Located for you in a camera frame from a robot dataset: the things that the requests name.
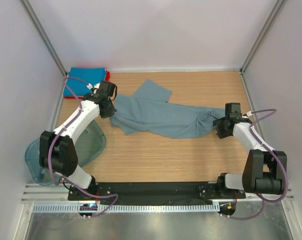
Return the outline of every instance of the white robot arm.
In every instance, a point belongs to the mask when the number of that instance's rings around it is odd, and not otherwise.
[[[52,152],[51,164],[53,172],[64,176],[91,194],[96,194],[95,178],[86,173],[78,165],[74,146],[81,133],[91,121],[98,116],[102,118],[110,117],[116,112],[110,100],[110,97],[114,94],[114,90],[116,94],[116,85],[111,82],[103,81],[95,85],[92,92],[83,97],[81,107],[78,107],[62,125],[52,132],[44,131],[40,137],[39,163],[43,168],[48,168],[48,149],[53,138],[65,129],[58,137]]]
[[[286,154],[275,150],[261,138],[250,119],[242,115],[239,103],[227,103],[225,117],[215,120],[213,124],[219,138],[234,136],[248,153],[243,173],[223,173],[219,177],[218,181],[222,182],[222,187],[256,194],[279,195],[284,192],[284,173],[270,151],[281,161],[285,170]],[[270,171],[264,172],[264,165],[267,165]]]

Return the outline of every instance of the white wall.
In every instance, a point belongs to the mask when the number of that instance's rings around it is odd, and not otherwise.
[[[60,79],[19,1],[0,1],[0,240],[13,238],[31,181],[24,152],[50,126]]]
[[[278,109],[261,127],[288,155],[290,187],[302,211],[302,0],[287,1],[246,78],[256,109]]]
[[[30,0],[68,71],[240,68],[276,0]]]

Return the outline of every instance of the wooden table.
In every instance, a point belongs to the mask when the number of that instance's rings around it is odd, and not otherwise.
[[[146,79],[173,91],[170,103],[223,108],[241,103],[250,110],[237,71],[112,73],[118,92],[132,95]],[[76,100],[63,101],[59,123],[77,108]],[[96,119],[107,145],[84,170],[97,182],[215,181],[220,173],[243,172],[247,154],[234,137],[219,139],[215,130],[193,139],[170,139],[150,132],[125,135],[109,119]]]

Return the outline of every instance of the gray cloth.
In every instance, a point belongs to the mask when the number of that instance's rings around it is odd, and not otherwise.
[[[149,131],[174,139],[189,139],[208,134],[213,129],[213,120],[225,116],[221,108],[167,103],[171,93],[146,80],[132,96],[117,96],[117,112],[111,117],[111,124],[119,126],[127,135]]]

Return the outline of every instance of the blue plastic container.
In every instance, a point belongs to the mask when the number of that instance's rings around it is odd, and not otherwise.
[[[80,167],[88,164],[93,159],[97,158],[106,145],[106,138],[96,123],[92,121],[83,133],[80,135],[75,144],[75,150],[78,157],[78,164]],[[38,138],[32,142],[25,151],[25,162],[30,169],[33,180],[40,185],[51,185],[53,184],[49,171],[43,169],[39,165],[39,146],[40,139]],[[60,176],[54,174],[55,179],[58,180]]]

